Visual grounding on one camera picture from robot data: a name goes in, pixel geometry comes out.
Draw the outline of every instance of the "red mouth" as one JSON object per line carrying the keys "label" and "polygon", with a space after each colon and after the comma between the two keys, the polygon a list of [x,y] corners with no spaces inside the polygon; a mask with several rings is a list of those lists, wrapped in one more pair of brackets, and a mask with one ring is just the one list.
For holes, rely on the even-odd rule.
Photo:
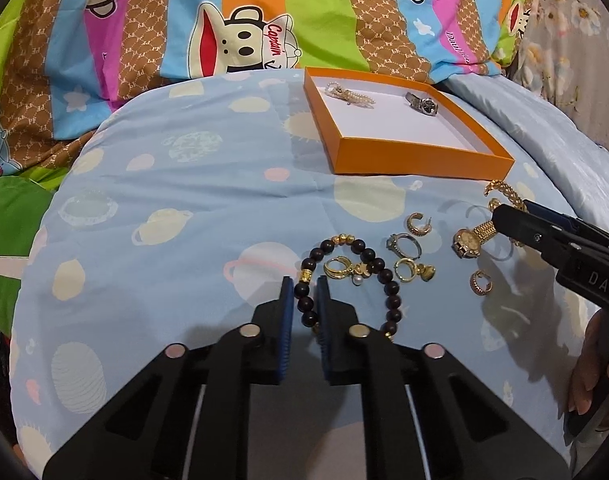
{"label": "red mouth", "polygon": [[216,57],[218,50],[214,28],[204,9],[202,11],[202,18],[204,20],[204,26],[202,28],[202,38],[200,38],[200,67],[202,68],[202,75],[209,76],[216,72]]}
{"label": "red mouth", "polygon": [[517,5],[515,5],[515,7],[513,7],[513,10],[511,11],[511,19],[509,21],[509,27],[508,27],[509,32],[513,32],[515,30],[515,25],[517,24],[517,19],[519,16],[520,16],[520,5],[517,4]]}

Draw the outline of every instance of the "bracelet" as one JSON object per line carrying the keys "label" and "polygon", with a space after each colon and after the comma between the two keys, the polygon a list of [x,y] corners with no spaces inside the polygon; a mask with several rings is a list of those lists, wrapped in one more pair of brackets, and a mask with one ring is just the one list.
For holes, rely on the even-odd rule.
{"label": "bracelet", "polygon": [[377,258],[375,251],[366,247],[364,240],[355,238],[353,235],[341,234],[323,240],[319,247],[311,250],[308,258],[303,259],[300,266],[300,279],[294,287],[294,295],[298,299],[298,310],[302,312],[302,324],[307,328],[314,328],[318,323],[318,313],[315,311],[312,298],[309,297],[309,284],[317,264],[326,254],[331,254],[335,247],[340,245],[349,245],[353,254],[359,254],[360,261],[366,266],[366,272],[361,274],[363,278],[377,274],[378,281],[384,285],[384,293],[387,295],[385,304],[388,312],[386,322],[380,327],[380,330],[384,332],[385,336],[392,339],[393,335],[398,332],[398,323],[402,319],[402,312],[399,309],[402,304],[398,295],[399,283],[393,280],[393,271],[386,268],[384,260]]}

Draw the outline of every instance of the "human hand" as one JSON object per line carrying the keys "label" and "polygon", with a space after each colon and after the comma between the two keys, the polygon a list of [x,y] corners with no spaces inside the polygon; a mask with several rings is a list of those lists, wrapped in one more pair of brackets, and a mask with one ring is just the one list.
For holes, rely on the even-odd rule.
{"label": "human hand", "polygon": [[[602,316],[602,310],[600,309],[588,322],[582,352],[571,374],[569,412],[577,410],[580,415],[584,415],[591,408],[593,389],[600,378],[601,363],[597,353],[597,338],[600,333]],[[606,372],[609,376],[609,365]]]}

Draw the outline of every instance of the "colorful blanket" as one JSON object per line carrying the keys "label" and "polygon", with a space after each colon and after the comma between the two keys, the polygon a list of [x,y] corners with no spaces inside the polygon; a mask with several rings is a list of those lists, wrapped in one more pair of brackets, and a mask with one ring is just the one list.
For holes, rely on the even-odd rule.
{"label": "colorful blanket", "polygon": [[170,81],[330,66],[438,82],[498,74],[531,0],[25,0],[0,92],[0,175],[70,165]]}

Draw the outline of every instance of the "box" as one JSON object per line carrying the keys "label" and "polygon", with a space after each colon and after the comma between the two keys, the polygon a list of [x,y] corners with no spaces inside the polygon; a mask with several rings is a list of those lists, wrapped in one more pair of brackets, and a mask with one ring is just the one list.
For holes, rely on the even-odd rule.
{"label": "box", "polygon": [[[372,108],[325,94],[330,82],[374,99]],[[503,180],[514,160],[480,124],[430,85],[392,76],[307,68],[306,93],[335,174],[421,174]],[[414,110],[405,95],[438,103],[438,114]]]}

